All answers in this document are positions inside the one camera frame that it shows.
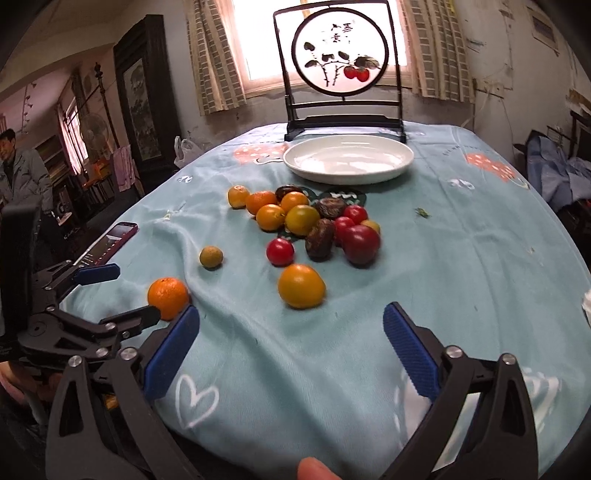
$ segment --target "metal screw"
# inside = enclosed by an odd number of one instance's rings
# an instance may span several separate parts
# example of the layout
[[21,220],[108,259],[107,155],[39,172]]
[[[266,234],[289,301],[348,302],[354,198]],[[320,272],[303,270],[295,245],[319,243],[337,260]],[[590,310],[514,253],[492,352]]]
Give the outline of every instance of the metal screw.
[[445,353],[449,358],[460,358],[464,354],[462,349],[456,345],[447,347]]
[[135,348],[133,348],[132,346],[124,348],[119,353],[119,356],[123,360],[133,360],[137,355],[138,355],[138,351]]
[[515,355],[512,355],[511,353],[504,353],[502,356],[502,360],[507,365],[515,365],[517,363],[517,359],[516,359]]
[[70,357],[70,359],[68,360],[68,365],[70,365],[71,367],[77,367],[81,363],[82,363],[82,357],[80,355],[74,355],[74,356]]

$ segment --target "smartphone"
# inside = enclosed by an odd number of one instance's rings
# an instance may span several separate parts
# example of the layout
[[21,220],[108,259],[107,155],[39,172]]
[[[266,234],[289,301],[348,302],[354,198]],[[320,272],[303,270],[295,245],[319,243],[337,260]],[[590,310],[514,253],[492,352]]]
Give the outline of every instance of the smartphone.
[[105,265],[139,230],[137,223],[119,222],[88,250],[76,265]]

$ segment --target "white plate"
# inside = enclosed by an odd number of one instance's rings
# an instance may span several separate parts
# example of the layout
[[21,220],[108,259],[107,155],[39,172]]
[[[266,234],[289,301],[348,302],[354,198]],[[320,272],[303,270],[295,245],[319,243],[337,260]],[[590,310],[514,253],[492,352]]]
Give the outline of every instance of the white plate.
[[289,148],[283,162],[296,175],[329,185],[367,185],[402,175],[414,160],[406,145],[375,135],[330,135]]

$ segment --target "painted red fruit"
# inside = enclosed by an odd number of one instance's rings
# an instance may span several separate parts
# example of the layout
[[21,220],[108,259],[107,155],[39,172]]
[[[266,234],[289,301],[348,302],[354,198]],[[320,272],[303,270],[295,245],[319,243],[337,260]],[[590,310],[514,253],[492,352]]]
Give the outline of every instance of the painted red fruit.
[[355,226],[355,222],[349,217],[338,217],[335,221],[335,245],[340,247],[341,235],[347,228]]
[[353,265],[363,267],[378,254],[381,239],[373,228],[355,225],[345,229],[341,242],[347,260]]
[[364,68],[357,70],[357,79],[360,82],[367,82],[369,80],[369,70]]
[[276,267],[285,267],[294,261],[294,246],[289,240],[275,238],[267,245],[267,258]]
[[359,205],[349,205],[343,212],[343,216],[349,217],[355,225],[359,225],[369,218],[367,210]]
[[354,79],[357,76],[357,69],[349,65],[343,69],[343,73],[348,79]]

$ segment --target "light blue tablecloth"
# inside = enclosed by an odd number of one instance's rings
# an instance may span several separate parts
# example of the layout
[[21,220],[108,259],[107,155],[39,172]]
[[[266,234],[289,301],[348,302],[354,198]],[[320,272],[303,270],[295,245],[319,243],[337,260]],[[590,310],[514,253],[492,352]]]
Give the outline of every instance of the light blue tablecloth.
[[[327,285],[321,307],[285,306],[276,287],[281,270],[265,257],[273,235],[226,200],[236,184],[252,192],[287,183],[326,190],[282,163],[236,160],[233,152],[245,144],[282,143],[285,125],[270,125],[209,151],[127,211],[121,220],[139,224],[139,233],[113,259],[121,277],[78,288],[65,308],[98,321],[145,305],[156,278],[182,279],[202,329],[157,404],[164,421],[263,478],[293,479],[298,461],[312,455],[344,478],[369,480],[394,460],[428,407],[382,331],[383,309],[396,300],[444,345],[484,359],[516,354],[545,470],[591,403],[591,331],[581,308],[589,272],[517,173],[508,179],[495,174],[500,164],[466,160],[483,154],[503,161],[476,135],[449,126],[407,128],[416,154],[410,171],[360,188],[382,226],[379,260],[357,270],[339,251],[313,264]],[[224,251],[221,269],[199,265],[205,245]],[[295,250],[297,262],[311,264],[304,242]],[[471,398],[443,463],[454,458],[474,405]]]

